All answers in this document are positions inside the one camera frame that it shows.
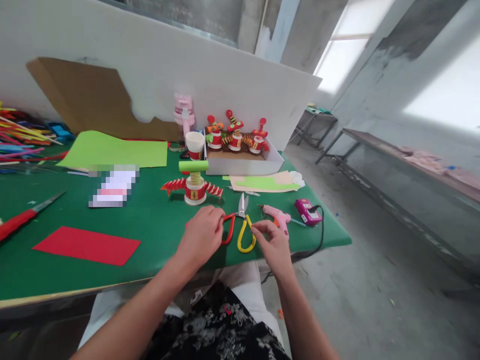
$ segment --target person's right hand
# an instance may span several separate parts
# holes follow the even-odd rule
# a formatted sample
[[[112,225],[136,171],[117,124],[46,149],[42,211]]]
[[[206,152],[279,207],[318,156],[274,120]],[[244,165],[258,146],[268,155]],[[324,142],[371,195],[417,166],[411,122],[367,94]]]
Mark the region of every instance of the person's right hand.
[[[200,269],[222,244],[225,211],[212,205],[201,207],[188,222],[175,257],[181,266]]]
[[[284,233],[270,220],[256,222],[251,227],[260,244],[268,266],[277,280],[295,276],[292,259],[290,258],[290,244]]]

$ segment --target white cardboard box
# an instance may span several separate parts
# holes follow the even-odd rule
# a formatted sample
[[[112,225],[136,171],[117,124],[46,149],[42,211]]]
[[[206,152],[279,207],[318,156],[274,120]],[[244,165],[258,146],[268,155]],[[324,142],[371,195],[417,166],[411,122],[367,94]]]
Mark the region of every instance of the white cardboard box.
[[[205,171],[206,175],[270,175],[280,171],[284,158],[279,154],[277,149],[274,148],[268,138],[264,138],[270,151],[264,152],[263,157],[258,157],[258,160],[251,159],[253,156],[249,154],[240,153],[237,156],[239,158],[230,157],[210,157],[208,156],[208,146],[205,142],[205,160],[208,160],[208,170]],[[250,159],[241,158],[242,156],[248,156]]]

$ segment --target light green paper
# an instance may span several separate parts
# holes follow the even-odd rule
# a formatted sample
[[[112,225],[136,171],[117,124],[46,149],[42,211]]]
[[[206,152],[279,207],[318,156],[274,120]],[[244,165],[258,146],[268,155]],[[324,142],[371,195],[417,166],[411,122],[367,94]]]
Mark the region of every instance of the light green paper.
[[[166,141],[127,141],[99,131],[81,132],[57,166],[89,168],[92,165],[167,166]]]
[[[277,184],[273,177],[245,176],[245,181],[237,181],[238,186],[263,190],[295,190],[300,189],[298,184]]]
[[[209,169],[209,162],[207,160],[199,160],[199,161],[179,161],[178,162],[178,170],[181,172],[189,171],[189,172],[200,172],[200,171],[207,171]]]

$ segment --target paper cup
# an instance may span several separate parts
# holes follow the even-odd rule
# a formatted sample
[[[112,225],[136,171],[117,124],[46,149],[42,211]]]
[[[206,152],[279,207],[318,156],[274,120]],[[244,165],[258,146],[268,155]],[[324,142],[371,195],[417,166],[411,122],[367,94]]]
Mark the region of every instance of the paper cup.
[[[205,136],[197,131],[190,131],[185,135],[185,144],[190,153],[190,159],[201,160],[205,146]]]

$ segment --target cardboard box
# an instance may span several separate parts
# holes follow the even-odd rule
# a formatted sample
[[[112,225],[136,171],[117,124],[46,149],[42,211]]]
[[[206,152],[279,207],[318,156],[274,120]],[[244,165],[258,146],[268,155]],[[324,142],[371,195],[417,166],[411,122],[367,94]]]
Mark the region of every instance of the cardboard box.
[[[175,122],[156,117],[148,123],[137,121],[116,69],[51,57],[38,57],[26,67],[75,135],[96,130],[119,139],[179,139]]]
[[[208,160],[206,175],[270,175],[278,173],[284,158],[268,138],[264,139],[270,151],[253,155],[249,152],[210,151],[205,143],[205,160]]]

